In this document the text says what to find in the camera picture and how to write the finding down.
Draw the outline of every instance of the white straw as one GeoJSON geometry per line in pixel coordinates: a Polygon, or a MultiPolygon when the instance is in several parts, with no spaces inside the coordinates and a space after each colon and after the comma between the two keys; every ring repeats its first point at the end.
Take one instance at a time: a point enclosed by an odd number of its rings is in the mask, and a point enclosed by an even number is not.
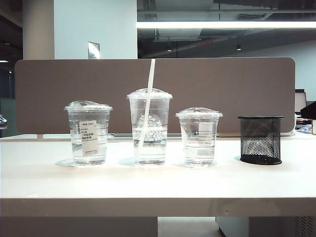
{"type": "Polygon", "coordinates": [[[154,84],[154,74],[155,74],[155,59],[152,59],[151,65],[150,65],[150,71],[149,71],[149,77],[148,77],[148,86],[147,86],[147,99],[146,99],[146,106],[145,106],[145,115],[144,115],[144,124],[143,124],[143,129],[141,129],[140,133],[140,139],[138,143],[138,147],[136,150],[136,158],[139,159],[143,145],[144,145],[144,140],[145,140],[145,134],[147,133],[148,130],[148,116],[149,116],[149,107],[150,107],[150,100],[152,97],[152,89],[153,89],[153,84],[154,84]]]}

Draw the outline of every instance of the ceiling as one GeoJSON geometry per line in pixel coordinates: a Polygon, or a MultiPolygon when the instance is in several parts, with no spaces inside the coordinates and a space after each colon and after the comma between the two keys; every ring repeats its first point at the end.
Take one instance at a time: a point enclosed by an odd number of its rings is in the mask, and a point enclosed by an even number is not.
{"type": "Polygon", "coordinates": [[[23,58],[22,0],[0,1],[0,69],[13,71],[23,58]]]}
{"type": "MultiPolygon", "coordinates": [[[[316,1],[137,0],[137,12],[138,21],[315,21],[316,1]]],[[[314,39],[315,30],[302,29],[138,29],[138,57],[201,57],[205,50],[221,57],[238,44],[245,51],[314,39]]]]}

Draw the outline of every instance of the plastic cup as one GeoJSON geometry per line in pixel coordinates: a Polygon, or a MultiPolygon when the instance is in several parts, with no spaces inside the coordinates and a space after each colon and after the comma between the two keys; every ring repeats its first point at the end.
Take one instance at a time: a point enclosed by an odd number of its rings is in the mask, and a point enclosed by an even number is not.
{"type": "Polygon", "coordinates": [[[152,89],[148,125],[144,127],[144,114],[148,89],[139,89],[127,95],[130,104],[132,134],[136,164],[164,164],[166,154],[169,101],[172,95],[152,89]],[[144,133],[143,147],[139,148],[144,133]]]}
{"type": "Polygon", "coordinates": [[[73,101],[68,112],[73,157],[76,165],[105,161],[111,106],[91,101],[73,101]]]}
{"type": "Polygon", "coordinates": [[[219,117],[223,114],[207,108],[188,108],[176,114],[181,127],[185,163],[208,166],[214,160],[219,117]]]}

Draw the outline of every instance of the mesh pencil holder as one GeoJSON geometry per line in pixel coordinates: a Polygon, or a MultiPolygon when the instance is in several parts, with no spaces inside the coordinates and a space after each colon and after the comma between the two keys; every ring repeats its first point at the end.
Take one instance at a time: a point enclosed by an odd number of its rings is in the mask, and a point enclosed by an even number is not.
{"type": "Polygon", "coordinates": [[[243,116],[240,119],[241,161],[281,164],[280,121],[283,116],[243,116]]]}

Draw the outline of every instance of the fluorescent light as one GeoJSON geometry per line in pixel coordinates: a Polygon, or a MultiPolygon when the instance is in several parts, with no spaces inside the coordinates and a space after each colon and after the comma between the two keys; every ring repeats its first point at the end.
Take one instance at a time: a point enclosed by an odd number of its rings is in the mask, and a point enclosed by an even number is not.
{"type": "Polygon", "coordinates": [[[316,28],[315,21],[184,21],[137,22],[142,29],[247,29],[247,28],[316,28]]]}

